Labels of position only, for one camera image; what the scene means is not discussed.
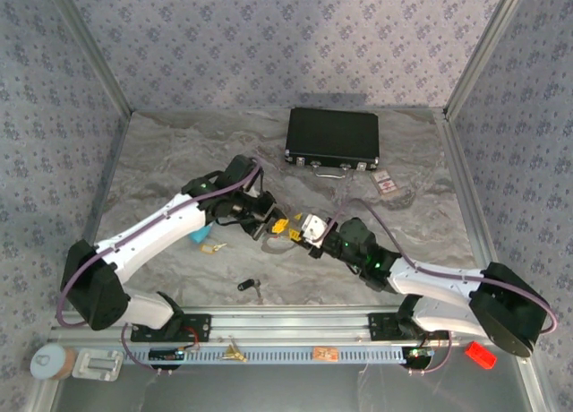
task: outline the red object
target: red object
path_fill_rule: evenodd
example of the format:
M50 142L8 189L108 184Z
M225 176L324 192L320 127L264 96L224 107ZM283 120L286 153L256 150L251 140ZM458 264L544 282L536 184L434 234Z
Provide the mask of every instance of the red object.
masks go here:
M477 342L472 342L467 346L466 355L487 370L492 369L498 360L498 357Z

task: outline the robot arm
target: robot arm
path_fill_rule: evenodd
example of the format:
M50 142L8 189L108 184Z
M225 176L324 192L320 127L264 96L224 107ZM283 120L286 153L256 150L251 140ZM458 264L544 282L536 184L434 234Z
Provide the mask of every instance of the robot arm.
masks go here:
M173 242L218 218L234 218L255 240L284 219L270 193L255 191L253 183L262 175L261 171L253 175L255 169L254 161L236 156L225 172L192 180L163 208L123 233L94 246L84 240L73 245L61 289L86 261L96 259L67 295L90 327L102 330L116 322L130 322L162 330L165 339L179 331L183 313L172 299L162 293L131 291L124 283ZM248 183L222 193L250 176ZM327 228L327 221L309 215L296 242L313 258L326 253L353 267L376 291L406 295L408 299L398 312L403 330L463 330L485 334L517 355L533 350L545 311L518 295L475 280L494 277L534 293L507 267L492 263L487 270L461 270L423 265L433 272L472 275L473 280L443 279L421 273L400 253L377 245L375 235L358 218L340 228L335 224L324 234Z

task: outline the patterned wallpaper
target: patterned wallpaper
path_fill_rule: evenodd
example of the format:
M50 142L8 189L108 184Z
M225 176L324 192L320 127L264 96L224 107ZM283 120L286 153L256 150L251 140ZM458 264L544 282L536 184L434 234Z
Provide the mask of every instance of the patterned wallpaper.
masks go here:
M554 306L540 339L573 410L573 0L523 0L455 120L502 262Z
M443 106L498 0L75 0L138 109Z
M51 0L0 4L0 411L21 410L118 118Z

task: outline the round container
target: round container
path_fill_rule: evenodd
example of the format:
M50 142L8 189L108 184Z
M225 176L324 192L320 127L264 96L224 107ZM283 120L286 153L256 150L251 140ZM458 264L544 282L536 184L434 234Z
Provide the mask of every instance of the round container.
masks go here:
M76 352L56 343L40 348L30 363L30 371L36 379L65 379L72 374Z

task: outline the gray marble tabletop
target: gray marble tabletop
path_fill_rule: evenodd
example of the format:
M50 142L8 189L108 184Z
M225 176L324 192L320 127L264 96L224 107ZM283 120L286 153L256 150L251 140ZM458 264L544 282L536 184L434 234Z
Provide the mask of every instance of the gray marble tabletop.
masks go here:
M98 240L120 233L162 207L189 180L224 169L236 154L262 159L264 186L289 214L332 215L359 196L387 220L413 258L450 267L474 267L469 241L440 138L429 109L375 110L380 123L381 168L400 193L383 201L366 172L345 179L318 178L309 167L284 161L288 109L189 113L135 113L125 137ZM369 212L349 208L392 248ZM208 255L184 237L145 264L128 282L143 291L164 291L180 305L258 305L248 279L261 280L264 305L397 305L403 297L376 293L344 264L314 260L300 247L275 255L238 226L214 226ZM276 248L290 246L278 241Z

